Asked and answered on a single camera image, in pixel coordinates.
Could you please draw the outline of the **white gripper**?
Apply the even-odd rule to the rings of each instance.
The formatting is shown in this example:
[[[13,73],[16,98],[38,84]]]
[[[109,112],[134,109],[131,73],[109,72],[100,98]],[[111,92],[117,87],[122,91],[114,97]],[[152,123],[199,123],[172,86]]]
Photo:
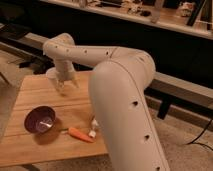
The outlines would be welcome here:
[[[55,60],[54,61],[56,76],[58,78],[58,91],[63,91],[64,82],[71,80],[76,88],[79,88],[79,84],[76,78],[74,78],[75,69],[71,61],[68,60]]]

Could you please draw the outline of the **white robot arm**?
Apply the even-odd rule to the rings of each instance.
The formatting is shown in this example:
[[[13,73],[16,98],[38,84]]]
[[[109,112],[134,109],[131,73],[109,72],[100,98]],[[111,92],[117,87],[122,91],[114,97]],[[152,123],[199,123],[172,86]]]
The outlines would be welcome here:
[[[83,46],[60,34],[43,44],[55,64],[57,81],[74,77],[72,65],[91,67],[88,92],[115,171],[170,171],[144,97],[155,63],[143,50]]]

